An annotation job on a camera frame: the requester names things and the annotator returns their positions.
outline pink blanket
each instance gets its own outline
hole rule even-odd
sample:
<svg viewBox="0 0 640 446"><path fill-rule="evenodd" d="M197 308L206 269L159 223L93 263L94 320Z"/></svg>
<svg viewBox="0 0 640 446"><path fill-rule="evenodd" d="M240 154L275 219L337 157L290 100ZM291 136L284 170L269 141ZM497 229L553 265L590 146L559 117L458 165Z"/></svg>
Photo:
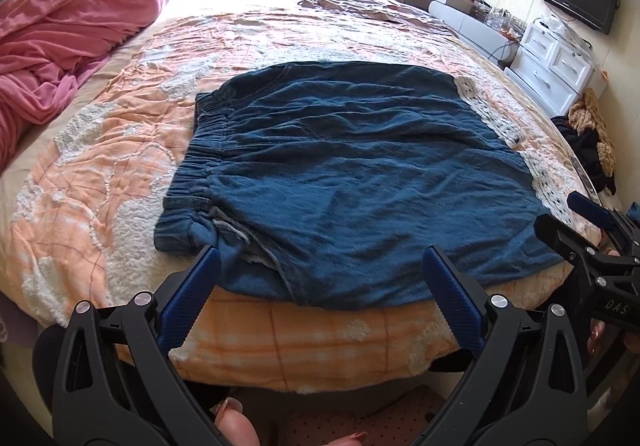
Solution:
<svg viewBox="0 0 640 446"><path fill-rule="evenodd" d="M0 172L30 125L58 116L111 49L156 20L167 1L0 3Z"/></svg>

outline black gripper frame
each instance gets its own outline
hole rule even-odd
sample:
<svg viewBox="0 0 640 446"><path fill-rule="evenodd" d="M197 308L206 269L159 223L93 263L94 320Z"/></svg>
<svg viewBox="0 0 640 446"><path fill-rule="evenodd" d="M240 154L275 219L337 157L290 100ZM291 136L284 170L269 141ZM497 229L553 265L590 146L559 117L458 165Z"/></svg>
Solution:
<svg viewBox="0 0 640 446"><path fill-rule="evenodd" d="M574 229L551 215L538 217L536 236L574 266L578 274L578 317L594 318L622 330L640 332L640 229L619 213L598 206L573 192L569 208L600 229L620 253L619 257L598 251Z"/></svg>
<svg viewBox="0 0 640 446"><path fill-rule="evenodd" d="M425 251L422 267L474 361L412 446L580 445L587 436L587 397L563 308L524 311L504 296L488 296L437 248Z"/></svg>
<svg viewBox="0 0 640 446"><path fill-rule="evenodd" d="M230 446L168 359L179 347L220 275L206 246L193 266L155 294L96 309L81 301L65 333L54 386L53 433L61 446ZM129 347L145 400L127 388L116 344Z"/></svg>

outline bedsheet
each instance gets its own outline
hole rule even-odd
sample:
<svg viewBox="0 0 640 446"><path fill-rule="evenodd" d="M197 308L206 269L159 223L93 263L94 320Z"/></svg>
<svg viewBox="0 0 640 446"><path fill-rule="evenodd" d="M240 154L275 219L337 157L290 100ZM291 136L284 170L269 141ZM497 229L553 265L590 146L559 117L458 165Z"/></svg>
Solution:
<svg viewBox="0 0 640 446"><path fill-rule="evenodd" d="M83 97L86 105L51 131L33 166L17 174L26 179L10 228L3 222L0 287L42 323L66 323L83 298L98 306L124 303L189 264L190 258L156 251L153 228L191 137L196 91L291 60L399 62L467 79L474 109L492 129L519 134L512 148L532 171L543 203L590 241L599 240L597 229L564 203L566 194L583 188L562 137L441 23L385 0L260 0L260 7L251 6L259 0L192 0L189 10L179 1L173 18L136 39L142 48L132 60L95 100ZM532 308L568 272L561 264L490 291ZM324 311L216 288L170 357L188 379L310 393L418 374L455 349L432 301Z"/></svg>

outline beige knit fabric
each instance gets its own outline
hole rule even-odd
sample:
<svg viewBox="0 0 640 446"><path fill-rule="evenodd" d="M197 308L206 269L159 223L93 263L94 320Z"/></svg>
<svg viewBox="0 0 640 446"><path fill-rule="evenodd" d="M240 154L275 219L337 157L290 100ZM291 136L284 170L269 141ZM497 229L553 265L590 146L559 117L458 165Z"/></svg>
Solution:
<svg viewBox="0 0 640 446"><path fill-rule="evenodd" d="M600 115L598 99L593 89L586 89L582 98L569 109L569 125L578 132L578 136L587 129L595 130L598 133L600 139L598 158L602 165L602 171L607 177L612 177L616 168L616 155L613 143L607 134L606 124Z"/></svg>

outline white dresser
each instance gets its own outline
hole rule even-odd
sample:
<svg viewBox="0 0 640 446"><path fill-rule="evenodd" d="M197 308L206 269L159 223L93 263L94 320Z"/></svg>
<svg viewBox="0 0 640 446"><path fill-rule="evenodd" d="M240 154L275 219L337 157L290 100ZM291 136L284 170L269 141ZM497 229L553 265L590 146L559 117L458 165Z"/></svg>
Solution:
<svg viewBox="0 0 640 446"><path fill-rule="evenodd" d="M518 43L480 20L437 1L433 1L429 5L429 13L446 23L476 51L494 64L508 65L516 56Z"/></svg>
<svg viewBox="0 0 640 446"><path fill-rule="evenodd" d="M587 87L599 98L607 82L589 51L572 46L541 20L532 22L504 70L549 117L564 116Z"/></svg>

